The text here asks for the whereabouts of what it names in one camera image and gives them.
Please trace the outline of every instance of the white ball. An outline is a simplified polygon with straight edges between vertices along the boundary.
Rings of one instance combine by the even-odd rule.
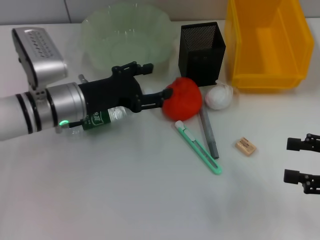
[[[218,83],[205,96],[206,104],[214,109],[225,109],[232,102],[234,90],[231,86]]]

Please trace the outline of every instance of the green box cutter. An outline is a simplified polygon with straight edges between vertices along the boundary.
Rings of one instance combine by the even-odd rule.
[[[190,130],[184,125],[182,121],[175,122],[175,127],[193,150],[200,156],[202,161],[211,169],[214,174],[221,174],[222,169],[201,143],[192,135]]]

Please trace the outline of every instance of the gray pencil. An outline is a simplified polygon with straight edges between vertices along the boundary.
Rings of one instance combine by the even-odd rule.
[[[203,131],[205,134],[205,139],[208,144],[211,156],[213,157],[213,159],[218,159],[219,153],[217,149],[217,144],[216,144],[214,133],[211,128],[207,107],[205,105],[201,107],[200,118],[203,126]]]

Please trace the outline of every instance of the glass bowl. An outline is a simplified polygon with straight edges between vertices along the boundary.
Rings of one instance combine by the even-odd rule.
[[[81,35],[92,65],[105,70],[133,61],[165,62],[173,51],[175,29],[160,9],[122,2],[88,16],[81,24]]]

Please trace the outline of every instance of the table surface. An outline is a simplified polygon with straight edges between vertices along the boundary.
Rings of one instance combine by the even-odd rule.
[[[320,175],[319,153],[286,150],[288,137],[320,133],[320,19],[307,21],[315,47],[299,87],[236,94],[229,108],[209,112],[223,168],[219,176],[161,109],[78,137],[48,129],[1,142],[0,239],[319,239],[320,197],[283,182],[284,169]],[[196,22],[175,22],[177,33],[190,23]],[[225,22],[218,24],[223,31]],[[1,97],[28,89],[12,27],[0,26]],[[66,59],[78,60],[59,84],[78,82],[84,66],[71,43],[80,25],[40,27]],[[137,78],[143,89],[159,91],[179,76],[179,38],[166,73]],[[219,79],[225,75],[223,64]],[[206,142],[199,116],[185,124]],[[252,156],[234,147],[241,137],[257,146]]]

